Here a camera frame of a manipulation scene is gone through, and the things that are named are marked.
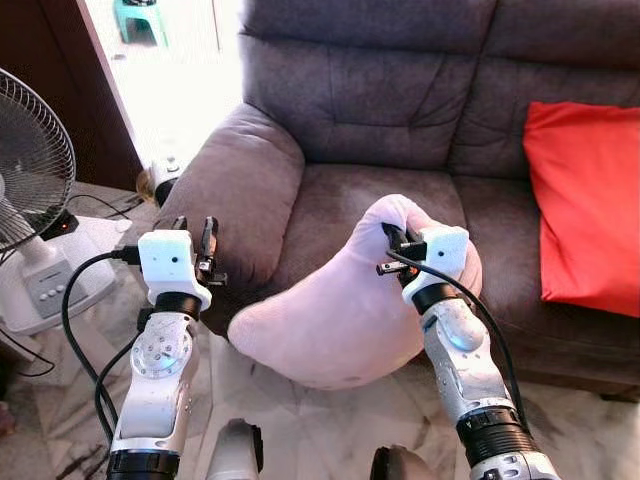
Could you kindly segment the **red square pillow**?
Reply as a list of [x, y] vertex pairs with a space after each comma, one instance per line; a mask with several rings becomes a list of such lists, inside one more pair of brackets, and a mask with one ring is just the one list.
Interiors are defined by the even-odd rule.
[[640, 315], [640, 109], [531, 102], [544, 301]]

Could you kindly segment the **silver left robot leg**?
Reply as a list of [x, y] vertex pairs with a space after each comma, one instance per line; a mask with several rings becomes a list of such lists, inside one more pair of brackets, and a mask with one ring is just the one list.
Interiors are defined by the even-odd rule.
[[260, 480], [264, 467], [259, 426], [232, 419], [219, 431], [205, 480]]

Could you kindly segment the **black right robot leg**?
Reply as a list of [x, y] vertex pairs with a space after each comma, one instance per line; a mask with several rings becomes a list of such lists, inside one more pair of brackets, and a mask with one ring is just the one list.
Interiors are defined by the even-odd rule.
[[439, 480], [438, 475], [419, 454], [402, 445], [384, 445], [376, 449], [369, 480]]

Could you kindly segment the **green plastic stool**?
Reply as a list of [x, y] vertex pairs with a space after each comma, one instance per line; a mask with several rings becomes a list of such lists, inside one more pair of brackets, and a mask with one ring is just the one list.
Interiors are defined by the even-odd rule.
[[131, 41], [131, 20], [145, 23], [157, 46], [168, 49], [170, 41], [165, 26], [165, 4], [161, 0], [111, 0], [111, 8], [123, 44]]

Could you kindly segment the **brown-grey fabric sofa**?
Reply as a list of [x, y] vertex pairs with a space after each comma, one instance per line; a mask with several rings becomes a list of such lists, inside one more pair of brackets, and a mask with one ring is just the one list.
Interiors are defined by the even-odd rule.
[[531, 102], [639, 105], [640, 0], [246, 0], [239, 51], [241, 104], [157, 215], [219, 220], [211, 332], [404, 195], [470, 233], [521, 384], [639, 398], [634, 319], [541, 301], [522, 140]]

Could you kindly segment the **dark brown wooden door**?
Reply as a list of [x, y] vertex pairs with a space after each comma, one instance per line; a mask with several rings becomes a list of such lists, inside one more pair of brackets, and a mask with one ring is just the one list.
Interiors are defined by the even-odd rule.
[[143, 166], [86, 0], [0, 0], [0, 68], [59, 116], [79, 182], [133, 191]]

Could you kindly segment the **pink crescent plush pillow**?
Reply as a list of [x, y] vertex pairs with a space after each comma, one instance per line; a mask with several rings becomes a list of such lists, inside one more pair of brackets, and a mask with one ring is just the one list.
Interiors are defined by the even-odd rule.
[[406, 196], [379, 198], [325, 265], [237, 312], [230, 344], [284, 378], [321, 390], [361, 387], [420, 355], [420, 315], [402, 300], [397, 279], [375, 271], [388, 261], [383, 224], [421, 230], [440, 223]]

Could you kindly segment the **white standing fan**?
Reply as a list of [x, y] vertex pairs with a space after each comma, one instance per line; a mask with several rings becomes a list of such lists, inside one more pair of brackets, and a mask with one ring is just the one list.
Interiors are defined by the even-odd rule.
[[0, 326], [33, 335], [95, 305], [116, 284], [106, 262], [77, 282], [70, 275], [113, 251], [127, 219], [70, 215], [76, 152], [55, 111], [28, 84], [0, 69]]

